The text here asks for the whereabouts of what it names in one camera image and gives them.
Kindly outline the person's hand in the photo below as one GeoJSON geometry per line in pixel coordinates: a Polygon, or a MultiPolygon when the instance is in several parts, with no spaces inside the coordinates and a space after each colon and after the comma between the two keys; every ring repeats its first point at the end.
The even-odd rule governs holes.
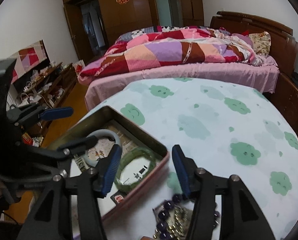
{"type": "Polygon", "coordinates": [[[148,236],[143,236],[141,237],[140,240],[158,240],[156,236],[148,237],[148,236]]]}

